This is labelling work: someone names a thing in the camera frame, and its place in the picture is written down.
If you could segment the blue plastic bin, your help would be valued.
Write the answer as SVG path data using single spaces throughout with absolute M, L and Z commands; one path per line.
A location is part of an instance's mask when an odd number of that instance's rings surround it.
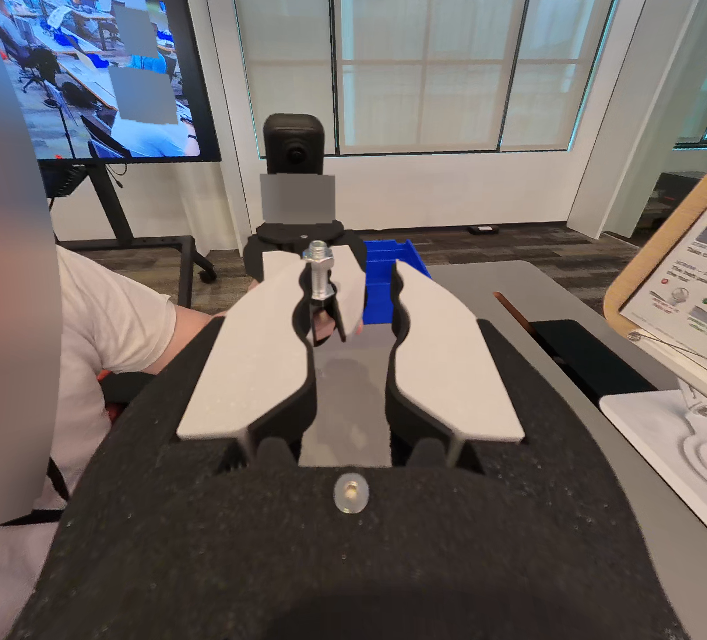
M 430 277 L 429 271 L 410 239 L 365 240 L 367 301 L 363 312 L 364 325 L 389 325 L 393 318 L 390 296 L 393 264 L 402 261 L 421 274 Z

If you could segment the wall display screen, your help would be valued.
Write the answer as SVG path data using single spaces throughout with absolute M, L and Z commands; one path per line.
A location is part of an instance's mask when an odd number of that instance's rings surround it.
M 188 0 L 1 0 L 41 166 L 221 159 Z

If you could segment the dark grey waste bin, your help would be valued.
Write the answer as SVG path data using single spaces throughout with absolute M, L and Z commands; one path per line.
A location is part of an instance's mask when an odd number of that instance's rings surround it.
M 659 175 L 637 229 L 657 230 L 706 176 L 702 171 L 668 171 Z

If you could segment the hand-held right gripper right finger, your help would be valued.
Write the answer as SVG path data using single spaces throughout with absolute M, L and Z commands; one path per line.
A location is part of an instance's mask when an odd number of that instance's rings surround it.
M 473 443 L 520 444 L 525 431 L 473 312 L 398 260 L 390 281 L 387 367 L 393 467 L 432 441 L 447 467 L 478 468 Z

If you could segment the white page holder bar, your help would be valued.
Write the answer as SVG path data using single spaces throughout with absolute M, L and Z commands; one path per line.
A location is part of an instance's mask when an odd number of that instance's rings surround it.
M 690 382 L 695 388 L 706 386 L 705 359 L 698 362 L 699 357 L 693 352 L 663 342 L 641 329 L 630 331 L 626 339 L 672 371 L 677 378 Z

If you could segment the white framed glass window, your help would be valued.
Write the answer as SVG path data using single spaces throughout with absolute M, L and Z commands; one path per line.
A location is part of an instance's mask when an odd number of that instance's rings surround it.
M 328 156 L 565 151 L 615 0 L 234 0 L 252 126 Z

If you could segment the black rolling stand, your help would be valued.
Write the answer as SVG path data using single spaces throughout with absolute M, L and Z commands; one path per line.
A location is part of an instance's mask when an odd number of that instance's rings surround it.
M 68 197 L 88 178 L 101 203 L 105 217 L 113 233 L 112 239 L 96 240 L 60 240 L 55 243 L 75 252 L 98 252 L 107 250 L 157 249 L 170 248 L 180 254 L 180 276 L 178 283 L 177 304 L 190 308 L 194 267 L 199 267 L 199 278 L 206 284 L 217 280 L 213 264 L 202 256 L 196 247 L 195 238 L 182 236 L 136 237 L 116 194 L 114 185 L 117 181 L 110 178 L 105 165 L 97 162 L 75 162 L 59 159 L 57 161 L 40 160 L 40 173 L 49 206 L 60 197 Z

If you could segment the white stand base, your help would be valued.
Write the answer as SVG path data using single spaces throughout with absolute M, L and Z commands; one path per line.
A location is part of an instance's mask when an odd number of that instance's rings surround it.
M 599 408 L 706 524 L 706 395 L 680 380 L 677 390 L 605 396 Z

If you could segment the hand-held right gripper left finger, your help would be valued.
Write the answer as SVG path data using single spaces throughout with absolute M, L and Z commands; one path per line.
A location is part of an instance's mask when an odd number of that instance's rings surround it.
M 317 413 L 310 281 L 306 264 L 290 264 L 227 312 L 179 440 L 235 440 L 248 458 L 265 439 L 301 443 Z

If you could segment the steel hex bolt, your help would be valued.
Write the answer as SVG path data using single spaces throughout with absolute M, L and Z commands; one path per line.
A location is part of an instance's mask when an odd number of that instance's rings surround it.
M 324 248 L 324 245 L 327 245 L 327 243 L 324 242 L 323 240 L 314 240 L 314 241 L 310 242 L 310 244 L 307 248 L 310 248 L 310 246 L 312 246 L 312 248 L 314 248 L 314 249 Z M 325 269 L 321 268 L 319 265 L 312 265 L 312 264 L 309 264 L 309 265 L 310 265 L 310 273 L 311 273 L 312 298 L 313 298 L 313 300 L 318 300 L 318 301 L 324 302 L 327 299 L 329 299 L 334 293 L 333 287 L 330 284 L 330 271 L 331 271 L 331 269 L 325 270 Z

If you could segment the orange cloth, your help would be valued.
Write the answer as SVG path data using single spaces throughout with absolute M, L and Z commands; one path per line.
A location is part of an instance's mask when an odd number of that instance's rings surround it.
M 97 380 L 101 385 L 101 390 L 104 398 L 104 409 L 105 413 L 110 420 L 111 426 L 113 426 L 119 416 L 123 413 L 125 405 L 121 403 L 113 403 L 108 401 L 108 395 L 105 394 L 104 380 L 111 377 L 112 373 L 109 370 L 102 370 L 98 376 Z

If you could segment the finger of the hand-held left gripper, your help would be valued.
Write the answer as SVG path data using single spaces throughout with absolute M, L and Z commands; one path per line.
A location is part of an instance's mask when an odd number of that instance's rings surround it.
M 340 340 L 358 331 L 363 323 L 366 300 L 366 273 L 349 246 L 333 246 L 330 283 L 334 288 L 333 314 Z
M 303 259 L 295 253 L 262 253 L 261 284 L 282 282 L 299 286 L 303 272 Z

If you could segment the printed instruction sheet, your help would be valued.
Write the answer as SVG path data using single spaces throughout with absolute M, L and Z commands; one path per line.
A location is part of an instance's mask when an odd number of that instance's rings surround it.
M 621 314 L 662 342 L 706 359 L 706 216 L 667 253 Z

